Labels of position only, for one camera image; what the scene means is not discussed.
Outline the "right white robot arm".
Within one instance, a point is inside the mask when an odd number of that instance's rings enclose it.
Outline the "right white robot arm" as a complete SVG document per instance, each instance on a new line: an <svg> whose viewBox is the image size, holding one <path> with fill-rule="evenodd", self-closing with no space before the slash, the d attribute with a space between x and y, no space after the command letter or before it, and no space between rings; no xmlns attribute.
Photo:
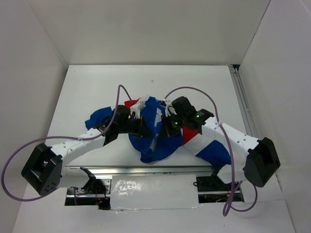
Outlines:
<svg viewBox="0 0 311 233"><path fill-rule="evenodd" d="M182 133L184 147L215 168L215 189L224 190L232 180L264 187L280 167L271 139L246 135L222 123L213 113L196 110L184 96L163 100L161 105L165 107L161 135Z"/></svg>

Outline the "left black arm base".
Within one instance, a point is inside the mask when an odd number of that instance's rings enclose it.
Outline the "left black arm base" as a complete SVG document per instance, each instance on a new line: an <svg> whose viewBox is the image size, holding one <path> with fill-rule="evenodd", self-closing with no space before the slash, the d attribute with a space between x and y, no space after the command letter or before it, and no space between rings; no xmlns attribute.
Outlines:
<svg viewBox="0 0 311 233"><path fill-rule="evenodd" d="M85 167L80 167L84 179L82 186L69 187L65 206L97 206L99 210L110 210L111 179L99 179Z"/></svg>

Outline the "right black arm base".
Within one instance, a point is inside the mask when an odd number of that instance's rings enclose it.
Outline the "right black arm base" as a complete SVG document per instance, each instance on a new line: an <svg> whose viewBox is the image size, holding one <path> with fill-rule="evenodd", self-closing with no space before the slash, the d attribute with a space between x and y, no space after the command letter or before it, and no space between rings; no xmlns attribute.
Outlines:
<svg viewBox="0 0 311 233"><path fill-rule="evenodd" d="M193 185L198 191L199 203L226 202L231 194L231 183L223 183L216 175L216 170L210 176L197 176Z"/></svg>

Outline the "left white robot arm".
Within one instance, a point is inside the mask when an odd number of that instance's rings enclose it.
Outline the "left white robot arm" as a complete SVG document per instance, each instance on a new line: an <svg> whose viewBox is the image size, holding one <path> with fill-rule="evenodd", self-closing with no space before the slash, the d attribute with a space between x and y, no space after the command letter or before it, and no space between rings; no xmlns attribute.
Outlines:
<svg viewBox="0 0 311 233"><path fill-rule="evenodd" d="M85 167L70 170L67 165L80 156L106 146L119 134L131 134L139 138L152 137L144 117L140 115L144 103L131 107L119 105L109 122L102 121L75 140L47 146L37 145L21 171L22 177L40 196L46 196L60 187L78 186L84 193L96 188L95 176Z"/></svg>

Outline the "red white blue jacket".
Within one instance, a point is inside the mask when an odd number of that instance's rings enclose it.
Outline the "red white blue jacket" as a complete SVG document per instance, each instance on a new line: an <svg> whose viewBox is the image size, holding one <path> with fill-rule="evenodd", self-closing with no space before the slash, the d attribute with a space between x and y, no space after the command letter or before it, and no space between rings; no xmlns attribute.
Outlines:
<svg viewBox="0 0 311 233"><path fill-rule="evenodd" d="M145 101L145 108L141 110L140 115L144 117L152 137L137 138L131 134L127 135L134 149L140 152L140 160L143 163L151 164L167 159L180 147L187 148L196 157L209 162L214 168L220 168L231 163L229 152L222 143L190 128L183 127L180 136L161 137L161 117L165 115L165 107L154 97L129 100L124 103L124 106L131 107L138 101ZM109 122L113 111L111 107L96 110L85 121L86 128L89 130L102 121Z"/></svg>

